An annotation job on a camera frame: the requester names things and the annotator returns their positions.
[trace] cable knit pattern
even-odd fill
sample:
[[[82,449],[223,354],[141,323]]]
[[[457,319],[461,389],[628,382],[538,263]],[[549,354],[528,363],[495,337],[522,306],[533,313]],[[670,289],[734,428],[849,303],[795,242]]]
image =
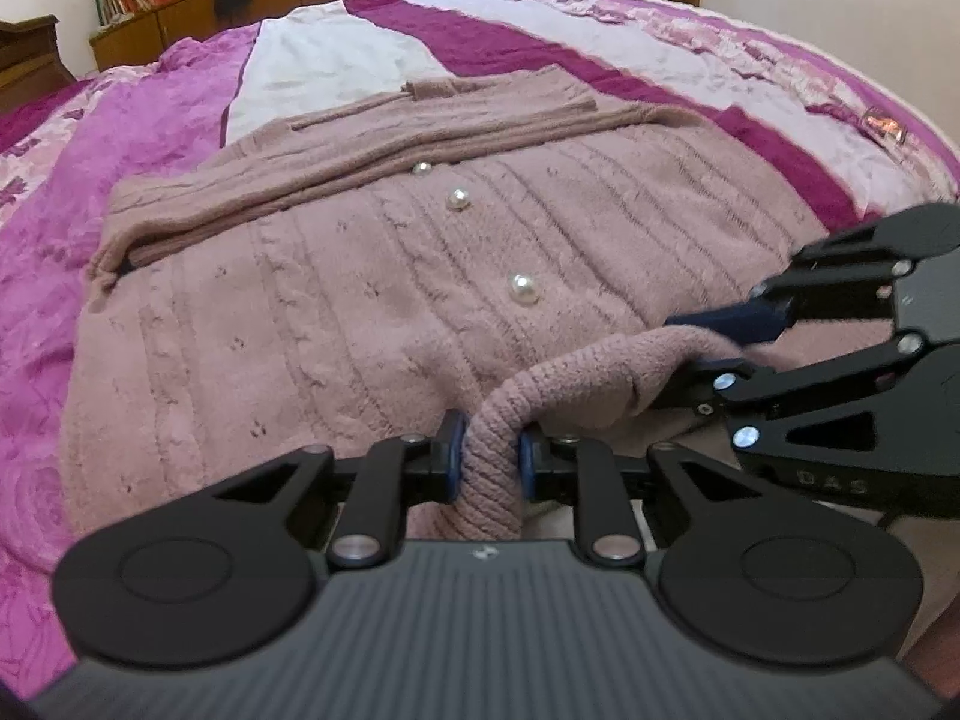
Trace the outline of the cable knit pattern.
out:
[[[610,424],[681,361],[731,354],[653,328],[741,299],[823,232],[711,122],[556,68],[272,122],[114,190],[62,422],[70,520],[86,533],[309,443],[356,456],[460,408],[463,499],[410,533],[515,536],[525,421]],[[539,301],[512,299],[516,272]]]

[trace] bedsheet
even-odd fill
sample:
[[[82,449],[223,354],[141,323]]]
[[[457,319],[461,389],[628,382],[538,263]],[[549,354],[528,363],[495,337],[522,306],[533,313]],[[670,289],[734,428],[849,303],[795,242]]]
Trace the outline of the bedsheet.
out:
[[[73,541],[56,438],[80,270],[114,183],[185,172],[277,116],[413,77],[552,63],[608,94],[701,111],[778,167],[827,229],[957,199],[956,148],[918,112],[808,47],[659,0],[338,2],[100,76],[0,154],[0,680],[30,695],[72,661],[49,600]],[[905,136],[878,142],[870,111]],[[956,578],[946,557],[933,570]]]

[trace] white stripe on bedsheet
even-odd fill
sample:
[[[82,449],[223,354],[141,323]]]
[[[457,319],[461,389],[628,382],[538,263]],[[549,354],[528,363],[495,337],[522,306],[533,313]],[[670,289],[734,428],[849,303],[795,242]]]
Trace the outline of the white stripe on bedsheet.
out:
[[[534,1],[407,0],[514,26],[714,108],[738,105],[814,156],[848,188],[858,211],[893,213],[922,199],[913,176],[848,124],[805,111],[786,90],[743,79],[709,53],[695,55],[648,35],[634,23],[601,23]]]
[[[410,79],[450,76],[423,43],[344,10],[342,1],[301,7],[262,23],[227,115],[227,143],[272,119],[379,92]]]

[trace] white button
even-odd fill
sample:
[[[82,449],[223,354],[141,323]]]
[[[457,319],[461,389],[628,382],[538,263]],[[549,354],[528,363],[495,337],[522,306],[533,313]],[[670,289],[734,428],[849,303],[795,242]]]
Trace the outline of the white button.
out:
[[[469,207],[470,195],[466,189],[454,189],[446,199],[446,207],[452,211],[462,211]]]
[[[532,306],[540,296],[533,276],[514,274],[510,277],[510,297],[522,306]]]

